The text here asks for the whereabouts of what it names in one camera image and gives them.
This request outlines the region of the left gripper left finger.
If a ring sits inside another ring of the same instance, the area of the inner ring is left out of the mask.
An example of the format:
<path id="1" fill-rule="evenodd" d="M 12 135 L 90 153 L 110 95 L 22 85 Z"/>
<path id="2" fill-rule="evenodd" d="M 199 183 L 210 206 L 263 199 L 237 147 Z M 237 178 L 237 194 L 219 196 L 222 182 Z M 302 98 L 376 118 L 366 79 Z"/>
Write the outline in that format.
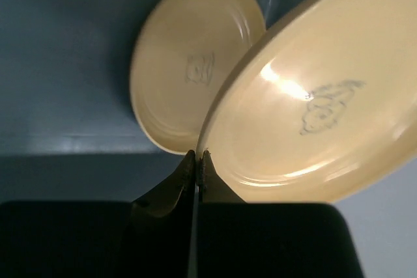
<path id="1" fill-rule="evenodd" d="M 2 277 L 184 277 L 195 154 L 1 158 Z"/>

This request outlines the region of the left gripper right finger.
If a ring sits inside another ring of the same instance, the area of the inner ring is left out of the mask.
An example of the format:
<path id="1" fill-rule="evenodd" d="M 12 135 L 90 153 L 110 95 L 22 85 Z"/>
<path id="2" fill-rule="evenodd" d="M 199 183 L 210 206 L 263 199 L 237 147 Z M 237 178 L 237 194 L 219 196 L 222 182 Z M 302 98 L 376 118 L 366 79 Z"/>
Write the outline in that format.
<path id="1" fill-rule="evenodd" d="M 363 277 L 334 206 L 246 203 L 219 177 L 209 151 L 197 185 L 198 277 Z"/>

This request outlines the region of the cream plate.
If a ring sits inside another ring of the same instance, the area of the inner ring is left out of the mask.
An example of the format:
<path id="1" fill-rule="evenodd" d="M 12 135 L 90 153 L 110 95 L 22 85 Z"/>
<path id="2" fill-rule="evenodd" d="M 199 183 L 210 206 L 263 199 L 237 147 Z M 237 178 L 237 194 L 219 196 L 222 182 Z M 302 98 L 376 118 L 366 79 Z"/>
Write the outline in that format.
<path id="1" fill-rule="evenodd" d="M 305 0 L 237 64 L 196 155 L 246 202 L 332 202 L 416 157 L 416 0 Z"/>
<path id="2" fill-rule="evenodd" d="M 265 31 L 257 0 L 161 0 L 130 65 L 130 102 L 145 135 L 172 154 L 193 150 L 220 87 Z"/>

